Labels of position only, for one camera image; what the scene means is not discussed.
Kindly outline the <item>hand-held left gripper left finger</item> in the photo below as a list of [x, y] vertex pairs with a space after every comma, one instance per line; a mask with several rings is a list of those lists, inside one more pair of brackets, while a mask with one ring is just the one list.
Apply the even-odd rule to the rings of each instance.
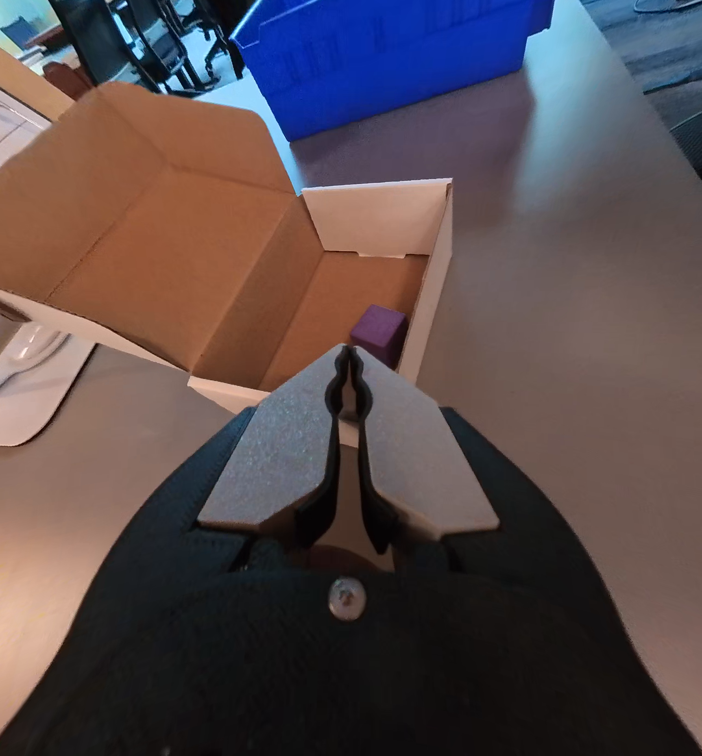
[[198, 514], [203, 528], [308, 548], [337, 511], [349, 347], [336, 345], [253, 410]]

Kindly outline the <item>white cardboard mailer box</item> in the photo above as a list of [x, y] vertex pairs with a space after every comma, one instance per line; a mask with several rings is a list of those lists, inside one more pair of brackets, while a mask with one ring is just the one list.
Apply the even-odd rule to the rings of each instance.
[[171, 366], [237, 413], [369, 306], [415, 382], [452, 250], [452, 180], [295, 189], [251, 109], [94, 89], [0, 167], [0, 308]]

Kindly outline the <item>purple wooden cube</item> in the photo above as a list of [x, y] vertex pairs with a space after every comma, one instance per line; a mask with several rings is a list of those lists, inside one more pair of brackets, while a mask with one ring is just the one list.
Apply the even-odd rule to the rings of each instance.
[[395, 370], [399, 364], [406, 335], [407, 315], [401, 311], [370, 305], [350, 330], [350, 342]]

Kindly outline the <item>blue plastic bin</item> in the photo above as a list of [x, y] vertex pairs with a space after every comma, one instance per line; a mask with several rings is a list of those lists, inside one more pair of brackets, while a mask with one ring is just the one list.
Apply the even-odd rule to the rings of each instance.
[[292, 142], [518, 71], [554, 1], [261, 1], [230, 38]]

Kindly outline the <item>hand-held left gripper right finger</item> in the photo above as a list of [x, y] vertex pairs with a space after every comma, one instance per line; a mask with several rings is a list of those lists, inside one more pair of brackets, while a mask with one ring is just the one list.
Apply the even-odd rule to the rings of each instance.
[[375, 551], [498, 530], [498, 515], [437, 402], [361, 347], [350, 350], [349, 374], [362, 519]]

